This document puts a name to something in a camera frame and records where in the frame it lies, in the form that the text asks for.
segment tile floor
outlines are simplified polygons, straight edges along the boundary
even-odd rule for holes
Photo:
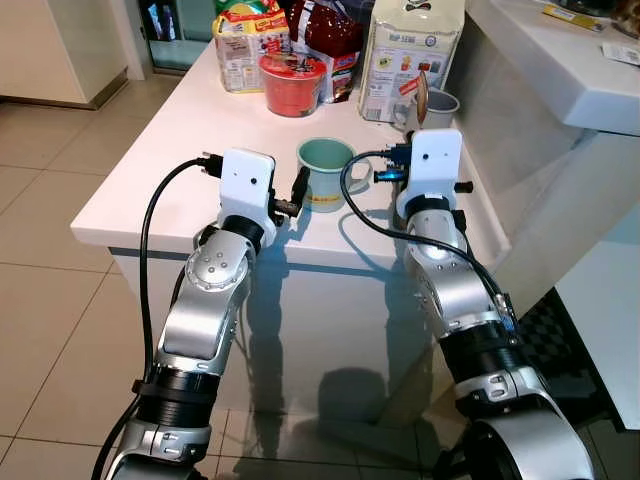
[[[178,79],[126,85],[99,112],[0,104],[0,480],[89,478],[142,364],[138,307],[69,223]],[[215,410],[217,479],[420,479],[431,430]],[[598,478],[638,472],[638,436],[580,432]]]

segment snack bag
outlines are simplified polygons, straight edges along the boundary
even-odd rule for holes
[[[275,0],[235,3],[218,15],[212,30],[229,92],[261,92],[260,57],[291,48],[285,13]]]
[[[287,13],[287,22],[293,50],[313,55],[327,66],[320,100],[347,100],[362,48],[363,26],[337,0],[297,0]]]

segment red cup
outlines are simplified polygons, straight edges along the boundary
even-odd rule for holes
[[[285,117],[311,115],[318,105],[325,64],[301,53],[268,53],[260,59],[269,110]]]

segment green mug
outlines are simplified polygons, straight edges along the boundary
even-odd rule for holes
[[[304,206],[314,212],[334,212],[344,205],[344,197],[340,190],[340,172],[355,151],[346,143],[335,138],[310,138],[298,147],[298,163],[309,167],[309,185],[304,196]],[[363,178],[355,179],[347,176],[349,193],[355,193],[367,186],[373,175],[373,167],[369,160]]]

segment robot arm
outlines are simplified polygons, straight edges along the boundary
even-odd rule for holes
[[[205,229],[185,265],[156,350],[153,374],[136,381],[141,397],[127,422],[107,480],[198,480],[206,455],[209,418],[236,327],[250,291],[257,254],[270,246],[280,211],[296,216],[306,190],[302,169],[291,202],[276,200],[274,160],[246,150],[225,152],[221,169],[220,228]]]
[[[466,252],[454,210],[461,141],[456,130],[418,132],[409,164],[393,166],[404,172],[395,177],[407,180],[396,200],[407,233]],[[593,479],[580,438],[522,353],[508,296],[491,292],[469,262],[434,246],[409,243],[405,265],[455,381],[456,407],[471,420],[434,478]],[[465,458],[456,462],[460,453]]]

